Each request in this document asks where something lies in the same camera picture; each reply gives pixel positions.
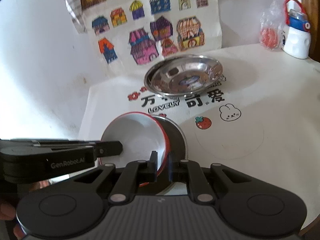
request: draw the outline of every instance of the yellow roof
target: yellow roof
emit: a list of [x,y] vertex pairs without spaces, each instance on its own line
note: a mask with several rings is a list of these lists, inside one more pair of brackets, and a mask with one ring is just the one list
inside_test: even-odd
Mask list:
[[132,4],[130,5],[130,11],[136,11],[140,9],[143,6],[143,3],[139,0],[134,0]]

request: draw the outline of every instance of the bunny face drawing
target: bunny face drawing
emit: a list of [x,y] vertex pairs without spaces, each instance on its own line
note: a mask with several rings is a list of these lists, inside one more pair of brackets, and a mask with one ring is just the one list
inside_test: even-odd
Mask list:
[[231,122],[237,120],[241,116],[241,111],[238,108],[235,108],[233,104],[226,104],[221,106],[220,117],[223,121]]

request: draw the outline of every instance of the ribbed gray panel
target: ribbed gray panel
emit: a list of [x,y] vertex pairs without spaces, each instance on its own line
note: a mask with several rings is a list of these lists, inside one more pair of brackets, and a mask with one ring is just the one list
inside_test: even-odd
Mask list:
[[[226,226],[214,208],[188,196],[136,196],[114,206],[93,230],[73,240],[252,240]],[[298,240],[289,236],[284,240]],[[38,240],[27,236],[24,240]]]

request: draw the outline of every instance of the strawberry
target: strawberry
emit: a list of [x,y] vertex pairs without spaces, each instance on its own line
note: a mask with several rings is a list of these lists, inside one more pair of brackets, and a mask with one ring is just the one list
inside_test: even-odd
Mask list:
[[208,129],[211,126],[211,120],[208,117],[196,117],[196,126],[201,130]]

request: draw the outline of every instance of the red rim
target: red rim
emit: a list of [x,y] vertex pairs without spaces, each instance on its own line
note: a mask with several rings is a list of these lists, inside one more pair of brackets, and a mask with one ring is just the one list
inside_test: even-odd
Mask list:
[[[121,115],[119,115],[118,117],[116,117],[115,119],[113,119],[113,120],[110,122],[110,124],[111,124],[112,122],[114,122],[115,120],[117,120],[118,118],[120,118],[120,117],[122,117],[122,116],[124,116],[124,115],[127,115],[127,114],[143,114],[143,115],[151,118],[154,122],[156,122],[156,124],[157,124],[157,125],[159,126],[159,128],[161,129],[162,134],[163,134],[163,138],[164,138],[164,142],[165,142],[165,145],[164,145],[165,149],[164,149],[164,158],[163,158],[163,161],[162,161],[162,163],[161,163],[161,165],[160,165],[160,168],[159,168],[158,171],[157,171],[157,176],[159,176],[159,174],[163,171],[164,167],[166,166],[166,163],[167,163],[166,160],[167,160],[167,158],[168,158],[168,153],[170,152],[170,142],[169,142],[168,135],[167,135],[166,132],[164,131],[164,129],[163,129],[163,127],[161,126],[161,124],[160,124],[154,117],[152,117],[150,114],[146,114],[146,113],[143,113],[143,112],[134,111],[134,112],[127,112],[127,113],[121,114]],[[148,182],[142,183],[142,184],[139,185],[139,187],[143,187],[143,186],[145,186],[145,185],[147,185],[147,184],[148,184]]]

